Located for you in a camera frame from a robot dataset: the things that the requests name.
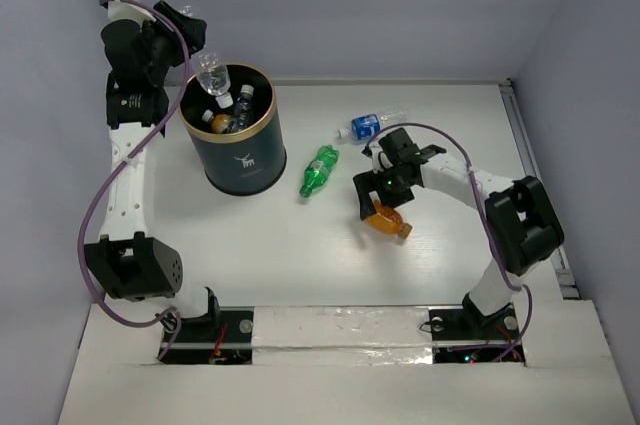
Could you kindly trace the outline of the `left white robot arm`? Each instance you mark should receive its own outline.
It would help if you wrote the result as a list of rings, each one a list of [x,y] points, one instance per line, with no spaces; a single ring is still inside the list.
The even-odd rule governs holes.
[[[108,14],[101,31],[111,70],[107,76],[106,124],[111,170],[82,219],[77,256],[85,285],[115,321],[105,299],[173,300],[183,285],[177,250],[152,233],[155,168],[166,125],[179,108],[165,79],[174,67],[189,67],[205,45],[207,24],[160,1],[100,0]]]

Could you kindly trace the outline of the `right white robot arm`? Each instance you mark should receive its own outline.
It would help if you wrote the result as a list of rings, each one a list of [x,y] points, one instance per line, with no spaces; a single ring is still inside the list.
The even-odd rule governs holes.
[[[410,202],[415,186],[474,209],[491,261],[463,298],[460,324],[468,335],[482,337],[524,289],[524,276],[564,243],[564,231],[538,178],[512,179],[480,170],[464,149],[452,155],[437,145],[419,147],[406,128],[391,125],[367,138],[362,152],[372,166],[353,178],[359,215],[366,220],[377,206],[395,209]]]

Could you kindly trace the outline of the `clear bottle white cap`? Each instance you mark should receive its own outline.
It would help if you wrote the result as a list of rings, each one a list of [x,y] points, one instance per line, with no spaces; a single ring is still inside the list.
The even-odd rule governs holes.
[[[207,44],[191,58],[191,68],[201,88],[215,98],[221,109],[234,104],[231,80],[226,62]]]

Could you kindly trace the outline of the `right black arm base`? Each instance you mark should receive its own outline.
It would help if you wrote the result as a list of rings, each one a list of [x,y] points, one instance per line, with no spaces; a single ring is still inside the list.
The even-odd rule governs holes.
[[[525,362],[512,304],[489,317],[477,314],[467,299],[461,305],[431,308],[419,330],[431,337],[436,364]]]

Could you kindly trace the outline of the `tall orange blue tea bottle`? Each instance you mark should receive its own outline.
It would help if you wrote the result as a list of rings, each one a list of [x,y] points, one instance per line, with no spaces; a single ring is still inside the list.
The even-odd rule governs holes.
[[[214,113],[212,110],[205,110],[201,119],[214,134],[225,134],[229,132],[232,117],[225,113]]]

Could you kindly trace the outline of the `small orange bottle barcode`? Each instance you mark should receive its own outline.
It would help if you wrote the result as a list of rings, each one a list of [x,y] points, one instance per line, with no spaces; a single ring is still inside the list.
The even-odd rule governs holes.
[[[380,200],[373,202],[375,213],[365,219],[365,222],[374,229],[387,235],[395,235],[400,239],[406,239],[413,227],[406,222],[395,209],[385,206]]]

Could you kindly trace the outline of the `clear crushed bottle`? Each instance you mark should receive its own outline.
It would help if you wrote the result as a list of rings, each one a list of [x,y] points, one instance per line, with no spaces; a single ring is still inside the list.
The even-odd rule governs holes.
[[[237,133],[250,127],[254,122],[253,108],[254,87],[245,84],[241,87],[238,100],[231,116],[229,131]]]

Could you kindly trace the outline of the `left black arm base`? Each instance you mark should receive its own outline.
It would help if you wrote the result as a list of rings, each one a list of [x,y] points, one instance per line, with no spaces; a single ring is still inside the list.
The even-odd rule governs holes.
[[[207,310],[164,330],[159,361],[167,365],[250,365],[253,361],[253,307],[221,307],[206,287]]]

